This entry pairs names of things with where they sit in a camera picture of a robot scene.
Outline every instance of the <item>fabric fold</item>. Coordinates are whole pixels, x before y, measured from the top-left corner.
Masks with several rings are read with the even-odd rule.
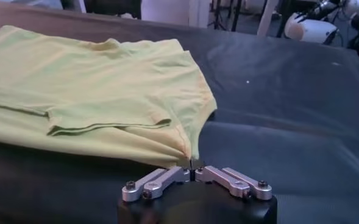
[[[92,43],[0,29],[1,142],[168,167],[198,158],[215,109],[177,40]]]

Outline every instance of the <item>white wall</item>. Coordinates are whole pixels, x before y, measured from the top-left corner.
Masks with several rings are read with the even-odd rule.
[[[189,0],[143,0],[141,17],[146,21],[188,26]]]

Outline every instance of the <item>dark blue cloth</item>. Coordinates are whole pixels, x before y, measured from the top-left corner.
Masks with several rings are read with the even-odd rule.
[[[177,38],[218,110],[201,160],[267,180],[279,223],[359,223],[359,59],[317,44],[0,3],[0,27],[87,41]],[[115,223],[154,167],[0,144],[0,222]]]

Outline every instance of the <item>black stand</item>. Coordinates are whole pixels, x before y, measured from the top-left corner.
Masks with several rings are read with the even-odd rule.
[[[241,9],[241,3],[242,3],[242,0],[238,0],[238,3],[236,5],[235,17],[233,17],[233,24],[232,24],[232,29],[231,29],[232,32],[236,31],[236,26],[238,25],[240,9]]]

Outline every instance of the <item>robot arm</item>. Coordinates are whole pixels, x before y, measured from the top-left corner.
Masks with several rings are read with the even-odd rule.
[[[322,20],[338,9],[359,31],[359,0],[322,0],[309,11],[293,15],[286,23],[285,35],[294,40],[328,44],[338,28]]]

